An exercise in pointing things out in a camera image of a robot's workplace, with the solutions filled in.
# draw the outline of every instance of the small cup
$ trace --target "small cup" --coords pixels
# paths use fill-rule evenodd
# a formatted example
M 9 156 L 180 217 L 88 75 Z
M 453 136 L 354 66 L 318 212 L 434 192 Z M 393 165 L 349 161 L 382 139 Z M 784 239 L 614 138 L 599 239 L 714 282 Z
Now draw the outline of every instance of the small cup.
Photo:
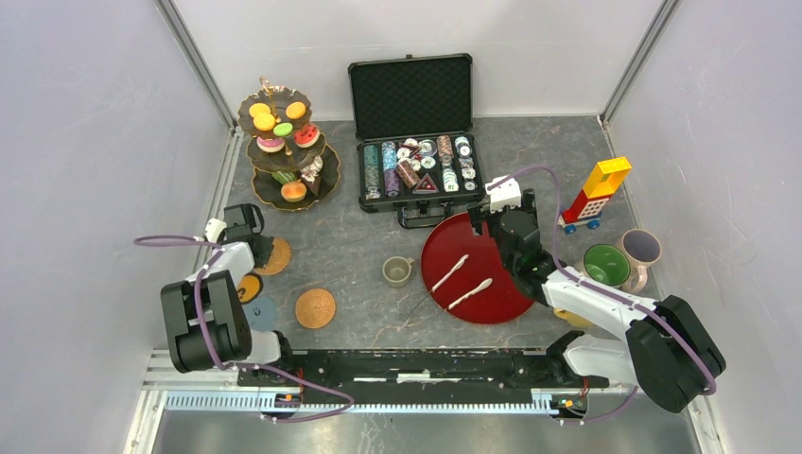
M 412 264 L 415 261 L 411 258 L 404 257 L 390 257 L 381 267 L 381 273 L 384 275 L 390 287 L 401 288 L 407 284 L 412 276 Z
M 646 286 L 646 282 L 649 280 L 647 269 L 660 259 L 663 247 L 654 234 L 641 229 L 633 229 L 625 233 L 616 246 L 626 255 L 632 265 L 632 273 L 621 289 L 629 293 L 638 293 Z
M 618 288 L 626 282 L 630 275 L 627 256 L 609 244 L 591 246 L 585 253 L 576 269 L 594 281 L 606 286 Z

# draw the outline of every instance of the white utensil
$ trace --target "white utensil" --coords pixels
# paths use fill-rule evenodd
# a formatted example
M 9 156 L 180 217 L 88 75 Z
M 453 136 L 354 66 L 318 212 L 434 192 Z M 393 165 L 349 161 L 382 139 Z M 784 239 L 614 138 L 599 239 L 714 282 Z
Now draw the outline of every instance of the white utensil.
M 451 268 L 451 271 L 449 271 L 449 272 L 448 272 L 448 273 L 447 273 L 445 276 L 443 276 L 443 279 L 439 280 L 439 281 L 437 282 L 437 284 L 435 284 L 435 285 L 431 286 L 431 291 L 432 291 L 432 292 L 434 292 L 434 290 L 436 290 L 436 289 L 440 288 L 440 286 L 441 286 L 443 283 L 445 283 L 445 281 L 446 281 L 446 280 L 447 280 L 449 277 L 451 277 L 451 274 L 454 274 L 454 271 L 456 271 L 456 270 L 458 270 L 458 269 L 462 268 L 462 265 L 464 265 L 464 264 L 465 264 L 465 260 L 467 260 L 467 259 L 468 259 L 468 254 L 465 254 L 465 255 L 463 255 L 463 256 L 462 256 L 462 258 L 460 258 L 460 260 L 457 262 L 457 264 L 456 264 L 456 265 L 454 265 L 454 267 L 453 267 L 453 268 Z
M 482 291 L 482 290 L 484 290 L 484 289 L 486 289 L 486 288 L 490 287 L 490 285 L 491 285 L 491 284 L 493 284 L 493 278 L 492 278 L 492 277 L 488 277 L 487 279 L 485 279 L 485 280 L 481 281 L 481 284 L 479 284 L 479 286 L 478 286 L 478 287 L 476 287 L 476 288 L 474 288 L 473 290 L 471 290 L 471 291 L 469 291 L 469 292 L 465 293 L 463 296 L 461 296 L 461 297 L 460 297 L 460 299 L 458 299 L 458 300 L 457 300 L 457 301 L 455 301 L 454 303 L 451 303 L 450 305 L 448 305 L 448 310 L 451 310 L 451 309 L 453 309 L 453 308 L 454 308 L 454 307 L 456 307 L 456 306 L 457 306 L 459 303 L 461 303 L 461 302 L 463 302 L 463 301 L 467 300 L 468 298 L 470 298 L 470 297 L 472 297 L 472 296 L 476 295 L 476 294 L 477 294 L 477 293 L 479 293 L 480 291 Z
M 426 300 L 426 298 L 428 298 L 428 295 L 430 295 L 432 292 L 434 292 L 434 290 L 438 289 L 449 277 L 451 277 L 451 274 L 454 274 L 454 271 L 456 271 L 459 268 L 461 268 L 462 265 L 465 264 L 465 260 L 467 260 L 467 259 L 468 259 L 468 254 L 463 255 L 460 258 L 460 260 L 458 260 L 457 263 L 453 267 L 451 267 L 451 271 L 447 272 L 445 274 L 445 276 L 443 276 L 443 279 L 438 281 L 437 284 L 431 286 L 431 290 L 429 290 L 427 292 L 427 294 L 421 299 L 421 301 L 419 301 L 418 304 L 415 305 L 415 307 L 412 308 L 412 310 L 410 311 L 410 314 L 407 316 L 406 319 L 404 319 L 404 326 L 407 325 L 407 320 L 410 319 L 410 317 L 412 316 L 412 313 L 415 312 L 415 309 L 417 309 L 418 306 L 420 306 L 421 303 L 423 303 Z

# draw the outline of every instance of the open black suitcase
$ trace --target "open black suitcase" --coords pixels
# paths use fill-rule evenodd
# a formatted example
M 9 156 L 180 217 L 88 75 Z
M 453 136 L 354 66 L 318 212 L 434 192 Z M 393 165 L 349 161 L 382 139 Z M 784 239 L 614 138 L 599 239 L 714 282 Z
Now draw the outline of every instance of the open black suitcase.
M 348 67 L 357 139 L 360 142 L 357 147 L 361 194 L 359 206 L 363 211 L 396 211 L 402 227 L 425 228 L 433 227 L 451 216 L 452 206 L 479 201 L 484 197 L 479 152 L 473 135 L 468 133 L 473 127 L 471 64 L 470 55 L 457 54 L 426 58 L 407 56 L 401 60 L 352 63 Z M 394 191 L 387 190 L 382 145 L 393 142 L 395 149 L 401 149 L 405 146 L 405 140 L 413 138 L 419 142 L 430 139 L 439 147 L 437 139 L 443 135 L 448 136 L 453 151 L 450 166 L 444 166 L 446 158 L 436 155 L 434 167 L 416 172 L 419 178 L 428 173 L 438 192 L 413 194 L 413 188 L 408 188 L 402 181 L 397 187 L 397 196 L 390 197 L 388 192 L 392 194 Z M 467 158 L 461 155 L 465 139 L 460 139 L 458 144 L 458 137 L 467 139 L 471 152 Z M 379 150 L 378 182 L 375 181 L 373 170 L 368 171 L 366 181 L 366 148 L 370 160 L 368 167 L 373 164 L 375 150 Z M 473 172 L 463 173 L 469 165 Z M 448 175 L 445 176 L 444 169 L 448 167 L 453 168 L 454 172 L 446 171 Z M 453 175 L 456 175 L 458 190 L 453 190 Z M 443 209 L 442 214 L 430 213 L 432 208 L 438 207 Z M 413 211 L 418 212 L 417 216 L 410 216 Z

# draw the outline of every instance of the round red plate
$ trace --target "round red plate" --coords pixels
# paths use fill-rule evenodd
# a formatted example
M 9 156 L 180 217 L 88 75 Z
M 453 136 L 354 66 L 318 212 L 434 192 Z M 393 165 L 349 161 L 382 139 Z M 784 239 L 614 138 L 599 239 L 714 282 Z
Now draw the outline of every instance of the round red plate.
M 495 324 L 508 322 L 523 314 L 532 306 L 533 300 L 521 295 L 510 274 L 501 266 L 496 242 L 487 234 L 474 236 L 467 213 L 446 219 L 429 234 L 421 254 L 421 274 L 427 289 L 443 279 L 465 254 L 468 259 L 462 268 L 432 294 L 440 307 L 459 299 L 476 288 L 481 281 L 493 278 L 489 288 L 461 302 L 451 315 L 471 323 Z

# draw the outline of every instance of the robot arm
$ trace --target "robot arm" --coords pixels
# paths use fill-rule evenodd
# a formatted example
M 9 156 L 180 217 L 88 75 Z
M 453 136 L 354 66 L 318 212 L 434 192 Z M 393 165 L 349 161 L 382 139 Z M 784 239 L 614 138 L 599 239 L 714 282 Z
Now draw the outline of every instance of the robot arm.
M 245 274 L 254 266 L 264 266 L 270 258 L 272 237 L 261 235 L 264 225 L 254 205 L 226 207 L 224 220 L 210 219 L 204 237 L 197 238 L 220 245 L 217 260 L 200 282 L 196 271 L 162 288 L 170 358 L 179 372 L 204 371 L 214 366 L 201 334 L 194 286 L 200 286 L 203 318 L 222 362 L 247 359 L 269 364 L 280 357 L 277 334 L 252 332 L 236 294 L 236 286 Z
M 575 374 L 636 384 L 657 405 L 672 412 L 684 409 L 705 389 L 705 377 L 675 339 L 644 312 L 608 294 L 653 311 L 680 334 L 713 376 L 724 371 L 724 357 L 684 300 L 672 295 L 658 302 L 595 282 L 595 287 L 608 294 L 583 286 L 586 278 L 562 262 L 564 268 L 557 270 L 544 251 L 531 190 L 521 193 L 517 182 L 509 180 L 488 196 L 489 200 L 468 206 L 471 223 L 477 234 L 483 233 L 486 224 L 517 289 L 546 306 L 577 314 L 618 338 L 599 340 L 582 335 L 566 346 L 563 356 Z

